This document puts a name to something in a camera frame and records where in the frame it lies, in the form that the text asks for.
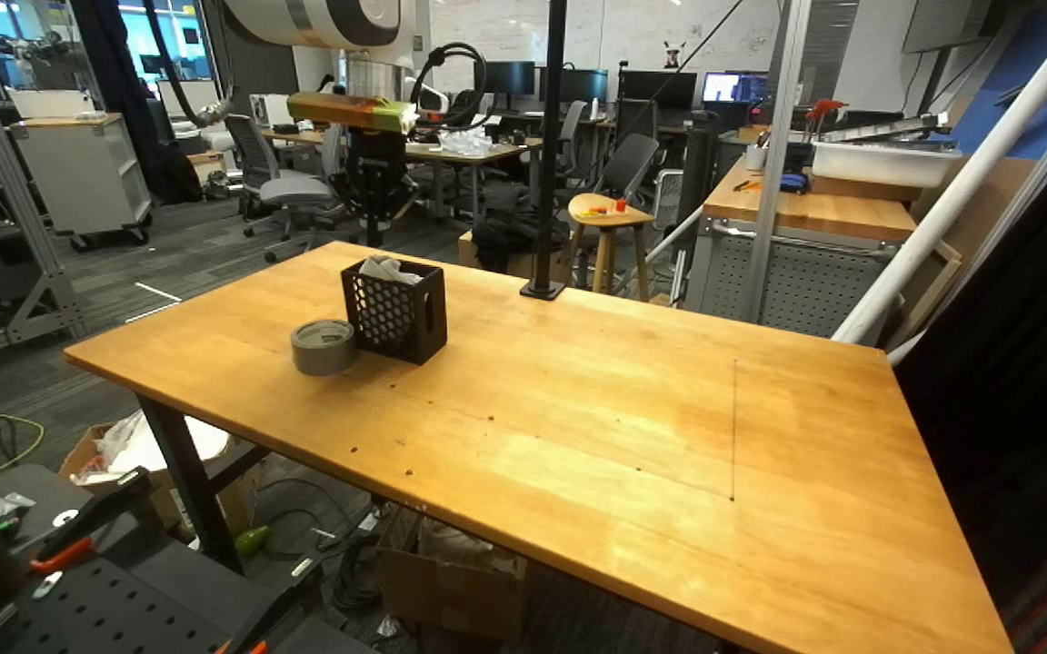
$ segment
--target black plastic crate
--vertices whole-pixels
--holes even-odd
[[[344,316],[361,350],[422,362],[446,344],[442,269],[401,261],[401,271],[422,285],[395,285],[362,275],[361,267],[343,269]]]

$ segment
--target gray roll of tape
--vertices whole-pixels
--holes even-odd
[[[343,319],[302,322],[292,350],[302,374],[336,374],[351,359],[351,326]]]

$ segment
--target workbench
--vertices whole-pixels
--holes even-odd
[[[202,551],[233,562],[183,413],[748,652],[1012,652],[879,350],[442,267],[433,359],[298,374],[292,331],[343,319],[368,255],[65,350],[137,394]]]

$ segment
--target wooden stool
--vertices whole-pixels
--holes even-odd
[[[656,219],[636,211],[636,207],[618,211],[618,201],[600,196],[600,192],[579,192],[567,204],[567,219],[570,219],[570,247],[573,247],[570,255],[580,250],[585,228],[600,228],[595,271],[594,271],[594,292],[600,292],[600,296],[612,296],[612,269],[618,258],[618,228],[633,228],[636,298],[647,298],[642,227],[651,227]]]

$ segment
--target floor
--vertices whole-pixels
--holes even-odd
[[[406,215],[390,236],[390,250],[422,258],[453,258],[462,223],[425,211]],[[120,326],[124,319],[159,309],[167,298],[195,298],[225,279],[267,269],[269,236],[245,236],[233,201],[159,207],[154,241],[105,241],[78,255],[56,241],[57,261],[80,298],[84,334]],[[133,411],[130,394],[73,371],[61,359],[69,337],[45,337],[0,351],[0,464],[7,453],[57,468],[84,430],[116,423]],[[536,586],[525,637],[510,643],[470,643],[442,634],[401,634],[378,640],[382,608],[368,568],[344,562],[355,523],[370,497],[349,483],[321,477],[284,457],[267,457],[263,488],[252,497],[256,523],[269,523],[263,551],[247,575],[279,586],[298,555],[326,568],[322,612],[336,626],[378,652],[573,652],[573,654],[713,654],[713,637],[675,626],[656,612],[633,608],[562,575]]]

